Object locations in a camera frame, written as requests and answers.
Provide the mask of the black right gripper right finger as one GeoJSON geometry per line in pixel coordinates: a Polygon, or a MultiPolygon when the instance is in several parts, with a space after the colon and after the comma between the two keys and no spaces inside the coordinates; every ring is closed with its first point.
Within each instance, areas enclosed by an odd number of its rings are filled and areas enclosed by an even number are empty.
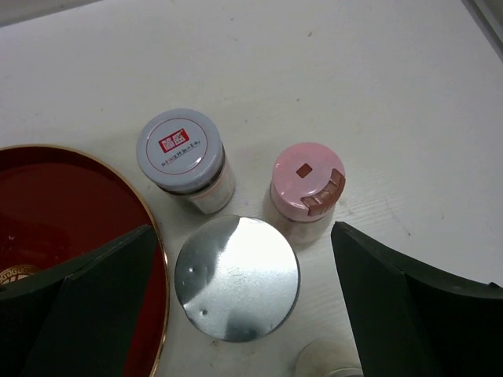
{"type": "Polygon", "coordinates": [[[500,376],[502,288],[395,251],[345,222],[331,231],[366,376],[500,376]]]}

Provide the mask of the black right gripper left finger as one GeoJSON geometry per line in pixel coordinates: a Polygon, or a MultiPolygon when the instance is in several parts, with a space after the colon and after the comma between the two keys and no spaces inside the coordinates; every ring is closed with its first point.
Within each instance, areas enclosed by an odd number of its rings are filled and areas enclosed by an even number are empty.
{"type": "Polygon", "coordinates": [[[1,286],[3,376],[121,376],[156,252],[140,226],[1,286]]]}

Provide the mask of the pink-lid jar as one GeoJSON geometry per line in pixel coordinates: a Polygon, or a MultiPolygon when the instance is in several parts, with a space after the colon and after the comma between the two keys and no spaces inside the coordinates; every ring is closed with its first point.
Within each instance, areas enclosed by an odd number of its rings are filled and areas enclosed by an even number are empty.
{"type": "Polygon", "coordinates": [[[329,227],[346,184],[339,156],[316,142],[279,154],[263,200],[263,218],[294,247],[306,247],[329,227]]]}

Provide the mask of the white-lid dark sauce jar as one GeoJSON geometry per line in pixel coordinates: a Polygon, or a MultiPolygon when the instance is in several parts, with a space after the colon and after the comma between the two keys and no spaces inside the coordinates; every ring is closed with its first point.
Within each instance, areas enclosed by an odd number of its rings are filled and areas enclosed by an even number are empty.
{"type": "Polygon", "coordinates": [[[235,179],[216,125],[188,108],[161,113],[147,122],[136,146],[145,176],[174,198],[204,214],[223,209],[235,179]]]}

